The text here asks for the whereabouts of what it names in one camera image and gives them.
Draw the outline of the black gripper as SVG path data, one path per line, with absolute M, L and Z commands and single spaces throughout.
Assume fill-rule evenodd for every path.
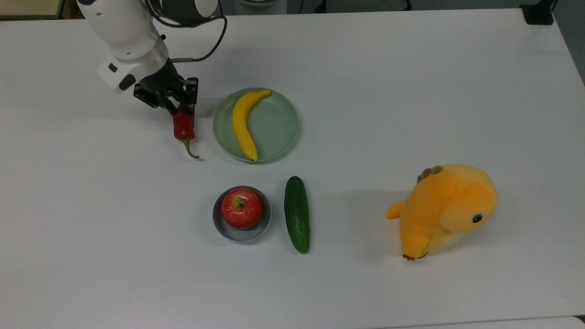
M 133 96 L 150 107 L 166 109 L 171 116 L 180 106 L 194 116 L 198 87 L 199 78 L 183 78 L 169 59 L 159 71 L 134 84 Z

